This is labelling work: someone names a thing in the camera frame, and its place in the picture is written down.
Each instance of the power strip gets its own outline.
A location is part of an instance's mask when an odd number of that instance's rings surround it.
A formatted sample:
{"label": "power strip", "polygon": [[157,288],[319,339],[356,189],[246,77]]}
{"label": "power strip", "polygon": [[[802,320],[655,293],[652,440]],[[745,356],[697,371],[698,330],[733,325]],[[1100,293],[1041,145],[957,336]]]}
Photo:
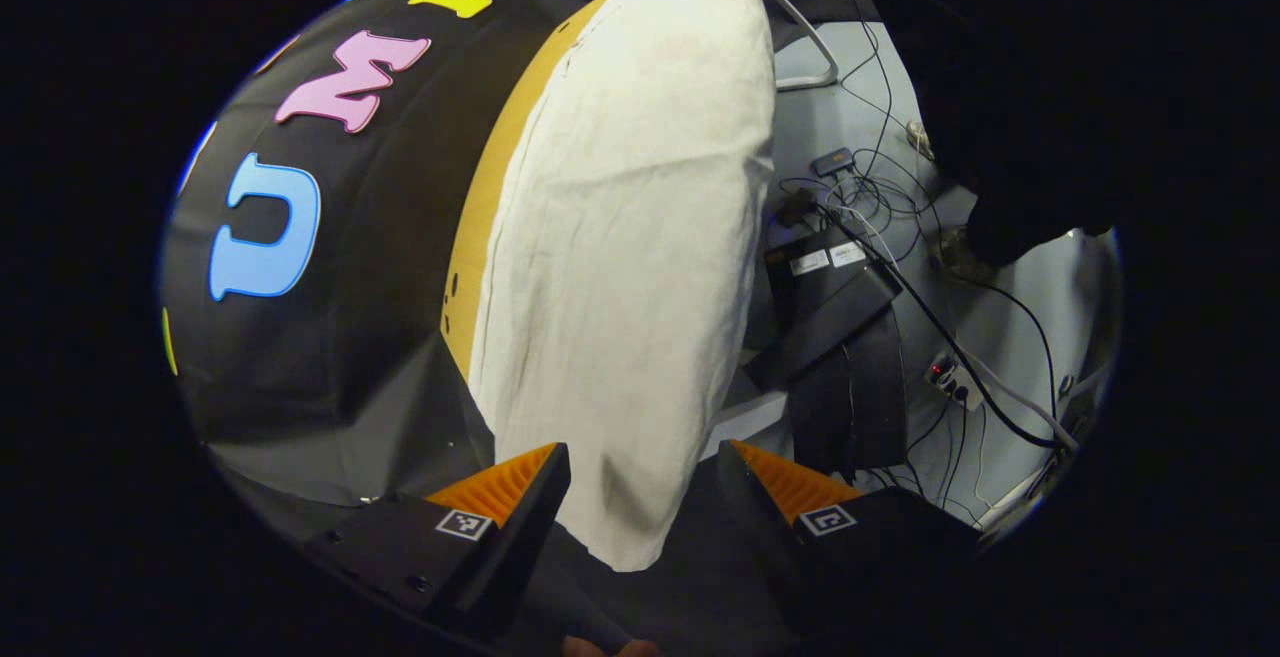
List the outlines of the power strip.
{"label": "power strip", "polygon": [[938,392],[950,397],[952,402],[964,405],[964,409],[970,412],[983,402],[978,383],[960,364],[960,360],[950,352],[942,352],[933,357],[929,369],[924,370],[924,383],[932,384]]}

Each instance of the gray floor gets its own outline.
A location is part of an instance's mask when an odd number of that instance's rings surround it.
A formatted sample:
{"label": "gray floor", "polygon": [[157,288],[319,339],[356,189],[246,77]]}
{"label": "gray floor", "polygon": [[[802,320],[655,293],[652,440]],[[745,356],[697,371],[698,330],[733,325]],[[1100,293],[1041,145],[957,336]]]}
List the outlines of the gray floor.
{"label": "gray floor", "polygon": [[[892,38],[882,24],[868,27],[878,38],[881,59],[892,86],[892,115],[902,123],[920,119],[910,78],[897,58]],[[872,46],[858,23],[823,24],[819,35],[841,64],[841,76],[872,56]],[[938,59],[946,59],[946,55],[940,55]],[[822,72],[823,65],[817,47],[808,38],[787,46],[777,55],[780,78],[817,74]],[[876,146],[884,120],[881,109],[888,106],[884,77],[879,67],[872,60],[844,83],[867,101],[854,97],[838,86],[778,95],[773,146],[778,179],[812,177],[810,161],[840,147],[858,150]],[[965,222],[975,202],[974,195],[960,187],[946,188],[931,161],[916,154],[906,142],[905,129],[892,120],[884,132],[881,154],[914,170],[916,179],[931,192],[946,190],[937,200],[938,215],[943,224]],[[865,169],[870,155],[864,152],[856,158],[859,166]],[[919,188],[891,161],[877,159],[872,174],[895,182],[916,197],[922,206],[924,205],[925,199]],[[769,196],[769,205],[774,206],[782,196],[777,183],[771,186]],[[767,210],[765,220],[771,211]],[[886,218],[882,213],[873,219],[873,224],[879,228],[883,219]],[[932,243],[937,233],[933,214],[922,215],[922,220],[924,239]],[[895,219],[883,232],[883,237],[895,255],[902,255],[916,229],[915,220],[910,218]],[[808,234],[808,231],[801,227],[791,231],[773,227],[762,239],[762,252],[765,241],[776,246],[804,234]],[[924,245],[916,245],[910,257],[901,261],[900,268],[940,319],[948,328],[957,330],[955,334],[960,345],[992,366],[1009,387],[1042,407],[1048,407],[1051,384],[1043,346],[1034,325],[1020,310],[997,293],[943,282]],[[1068,374],[1080,375],[1091,334],[1101,329],[1098,324],[1101,320],[1110,319],[1110,311],[1103,307],[1115,300],[1108,300],[1114,295],[1106,295],[1105,291],[1115,289],[1116,274],[1119,274],[1119,257],[1114,237],[1106,234],[1102,238],[1091,238],[1075,232],[1032,250],[1021,260],[1002,270],[995,283],[1019,297],[1036,312],[1052,348],[1056,379],[1061,380]],[[769,310],[772,306],[768,282],[764,279],[763,269],[758,269],[751,310],[753,324],[746,341],[749,350],[763,347],[763,343],[773,337],[776,330],[769,324]],[[893,302],[893,310],[902,334],[908,433],[909,438],[914,439],[937,419],[942,406],[941,394],[924,384],[923,374],[934,355],[946,348],[946,343],[909,295],[901,293]],[[1105,380],[1094,382],[1105,383]],[[749,392],[736,392],[736,396],[731,394],[731,405],[751,397]],[[1038,437],[1051,437],[1048,425],[1028,407],[997,389],[992,389],[992,393],[1001,409],[1019,426]],[[970,514],[980,519],[988,511],[989,503],[996,503],[1037,471],[1047,456],[1044,450],[1024,443],[989,410],[987,412],[984,439],[980,411],[968,416],[964,452],[946,502],[946,510],[965,521],[973,521]],[[750,419],[742,421],[746,423],[744,429],[754,433],[750,442],[781,453],[790,452],[785,424],[778,423],[764,432],[755,432],[759,420],[754,424]],[[933,496],[934,501],[947,474],[947,465],[952,464],[955,452],[960,447],[961,423],[961,410],[951,407],[943,425],[911,452],[911,461],[924,483],[925,493]],[[739,433],[733,437],[744,438],[748,434]],[[909,478],[905,467],[895,469],[893,473]],[[868,489],[878,487],[870,478],[863,479],[868,482],[859,482],[859,487]]]}

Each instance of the pink letter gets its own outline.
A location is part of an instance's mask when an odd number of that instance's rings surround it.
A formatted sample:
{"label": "pink letter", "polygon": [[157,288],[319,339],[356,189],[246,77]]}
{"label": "pink letter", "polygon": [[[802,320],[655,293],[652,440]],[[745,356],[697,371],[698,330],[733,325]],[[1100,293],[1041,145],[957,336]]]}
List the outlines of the pink letter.
{"label": "pink letter", "polygon": [[343,128],[355,134],[369,124],[378,111],[378,96],[366,95],[351,100],[344,95],[367,92],[371,88],[390,86],[392,78],[378,69],[374,63],[383,63],[392,72],[408,69],[431,46],[430,38],[379,37],[362,29],[333,53],[333,59],[342,65],[342,72],[329,74],[294,88],[280,109],[275,110],[275,122],[283,123],[293,115],[315,115],[342,120]]}

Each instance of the orange soft gripper pad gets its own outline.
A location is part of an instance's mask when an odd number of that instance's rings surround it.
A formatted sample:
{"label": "orange soft gripper pad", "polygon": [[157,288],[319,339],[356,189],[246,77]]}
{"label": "orange soft gripper pad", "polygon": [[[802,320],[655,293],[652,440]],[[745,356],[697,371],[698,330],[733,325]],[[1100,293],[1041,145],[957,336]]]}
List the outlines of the orange soft gripper pad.
{"label": "orange soft gripper pad", "polygon": [[476,473],[462,482],[426,498],[443,507],[462,510],[474,515],[493,519],[502,528],[511,517],[512,510],[525,497],[525,491],[534,482],[534,475],[543,467],[547,456],[556,443],[549,443],[518,457],[512,457],[500,465]]}
{"label": "orange soft gripper pad", "polygon": [[773,503],[786,516],[788,525],[795,524],[796,515],[801,512],[829,507],[863,496],[861,491],[841,484],[822,473],[801,467],[790,460],[783,460],[736,439],[730,442],[755,473],[764,489],[768,491]]}

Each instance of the white label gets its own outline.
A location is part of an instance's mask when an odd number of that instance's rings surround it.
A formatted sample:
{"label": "white label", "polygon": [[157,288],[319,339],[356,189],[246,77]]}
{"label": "white label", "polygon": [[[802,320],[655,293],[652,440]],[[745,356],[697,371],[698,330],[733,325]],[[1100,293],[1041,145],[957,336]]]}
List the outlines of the white label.
{"label": "white label", "polygon": [[800,277],[813,270],[820,270],[828,264],[831,263],[827,261],[827,251],[818,250],[817,252],[809,252],[804,257],[796,257],[795,260],[791,260],[791,274]]}
{"label": "white label", "polygon": [[867,252],[863,252],[863,248],[852,242],[845,242],[831,248],[831,265],[835,268],[842,268],[850,263],[865,259]]}

